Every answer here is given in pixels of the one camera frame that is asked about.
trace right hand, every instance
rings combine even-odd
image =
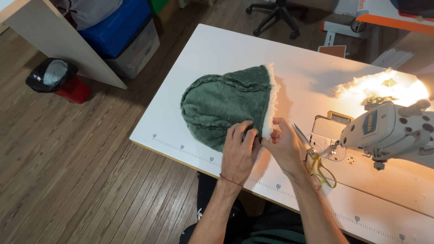
[[[286,173],[306,171],[300,157],[301,144],[296,132],[289,127],[283,118],[273,118],[273,124],[278,125],[281,131],[271,133],[271,141],[262,139],[262,146],[271,152],[277,164]]]

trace white sherpa trim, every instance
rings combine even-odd
[[[273,117],[276,111],[277,102],[277,92],[280,89],[280,85],[277,84],[274,79],[274,63],[265,64],[264,66],[267,68],[268,75],[270,76],[270,100],[268,102],[267,113],[265,113],[264,124],[262,126],[262,137],[267,140],[271,139],[271,133],[273,132]]]

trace white bag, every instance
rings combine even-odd
[[[106,19],[121,4],[122,0],[60,0],[56,7],[66,10],[63,15],[70,12],[77,30],[84,30]]]

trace scissors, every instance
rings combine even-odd
[[[304,136],[304,134],[301,132],[301,130],[295,125],[292,124],[298,138],[300,139],[300,141],[303,143],[303,146],[306,148],[307,154],[312,158],[312,164],[310,165],[310,171],[309,174],[315,175],[316,178],[319,181],[319,187],[316,187],[317,189],[321,189],[322,184],[326,184],[331,188],[335,188],[336,187],[336,178],[335,176],[329,171],[328,168],[326,168],[324,165],[322,165],[321,163],[321,157],[318,155],[318,153],[316,152],[315,148],[312,146],[312,144],[310,144],[309,140]],[[330,184],[330,182],[328,181],[328,179],[322,174],[321,169],[326,170],[333,178],[332,182],[333,185]]]

